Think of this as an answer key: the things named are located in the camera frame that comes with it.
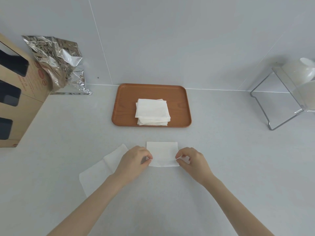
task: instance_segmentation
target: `cardboard display box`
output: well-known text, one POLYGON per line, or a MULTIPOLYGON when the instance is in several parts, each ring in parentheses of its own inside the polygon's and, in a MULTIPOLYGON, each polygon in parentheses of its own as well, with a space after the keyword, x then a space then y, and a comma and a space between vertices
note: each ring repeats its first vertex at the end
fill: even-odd
POLYGON ((0 147, 16 147, 52 89, 47 73, 0 34, 0 147))

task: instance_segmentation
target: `aluminum foil bag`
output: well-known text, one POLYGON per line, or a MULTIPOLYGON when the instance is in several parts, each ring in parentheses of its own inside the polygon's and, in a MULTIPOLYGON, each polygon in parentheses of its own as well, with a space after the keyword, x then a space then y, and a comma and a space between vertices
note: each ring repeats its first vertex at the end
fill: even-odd
POLYGON ((85 87, 82 55, 76 42, 53 36, 23 35, 33 55, 53 81, 53 94, 92 94, 85 87))

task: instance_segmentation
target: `white countertop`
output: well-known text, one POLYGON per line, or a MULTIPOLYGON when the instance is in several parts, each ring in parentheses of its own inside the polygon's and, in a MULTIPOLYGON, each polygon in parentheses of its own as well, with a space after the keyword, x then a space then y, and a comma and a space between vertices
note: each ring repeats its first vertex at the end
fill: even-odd
MULTIPOLYGON (((146 141, 198 149, 275 235, 314 232, 312 114, 269 131, 248 92, 187 90, 190 127, 117 127, 111 122, 117 87, 89 88, 91 96, 49 96, 18 147, 0 148, 1 234, 47 234, 86 198, 79 173, 122 143, 146 141)), ((113 199, 91 233, 192 234, 236 235, 214 199, 179 167, 149 167, 113 199)))

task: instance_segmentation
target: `wooden tray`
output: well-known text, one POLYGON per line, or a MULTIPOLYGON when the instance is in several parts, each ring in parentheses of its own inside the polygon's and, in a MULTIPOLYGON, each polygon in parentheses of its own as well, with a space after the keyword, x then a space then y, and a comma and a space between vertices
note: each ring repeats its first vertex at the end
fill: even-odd
POLYGON ((187 93, 184 87, 175 85, 121 84, 118 87, 112 122, 128 127, 188 127, 191 124, 187 93), (171 121, 167 126, 139 126, 136 102, 139 98, 163 99, 171 121))

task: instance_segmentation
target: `red circular logo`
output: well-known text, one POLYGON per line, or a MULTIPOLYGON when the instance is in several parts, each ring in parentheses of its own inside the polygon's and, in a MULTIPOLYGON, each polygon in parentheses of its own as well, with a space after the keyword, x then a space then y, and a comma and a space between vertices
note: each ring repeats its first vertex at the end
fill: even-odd
POLYGON ((45 75, 43 73, 43 71, 41 69, 38 70, 38 75, 41 79, 44 79, 45 78, 45 75))
POLYGON ((35 61, 35 66, 39 69, 41 68, 40 64, 37 61, 35 61))

